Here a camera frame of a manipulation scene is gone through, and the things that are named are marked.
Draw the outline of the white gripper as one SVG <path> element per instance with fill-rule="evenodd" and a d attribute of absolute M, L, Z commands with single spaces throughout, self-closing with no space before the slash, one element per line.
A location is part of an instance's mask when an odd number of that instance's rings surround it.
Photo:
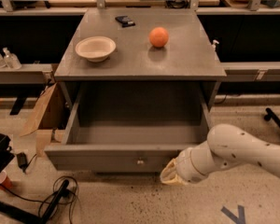
<path fill-rule="evenodd" d="M 160 180 L 162 184 L 169 186 L 187 185 L 187 182 L 177 173 L 175 159 L 171 159 L 161 171 Z"/>

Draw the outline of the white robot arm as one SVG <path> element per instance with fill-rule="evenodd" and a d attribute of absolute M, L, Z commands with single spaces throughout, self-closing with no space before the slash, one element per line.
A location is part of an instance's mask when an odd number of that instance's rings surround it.
<path fill-rule="evenodd" d="M 219 124 L 209 131 L 203 143 L 187 147 L 171 159 L 160 179 L 165 185 L 186 186 L 243 163 L 256 165 L 280 178 L 280 146 L 236 126 Z"/>

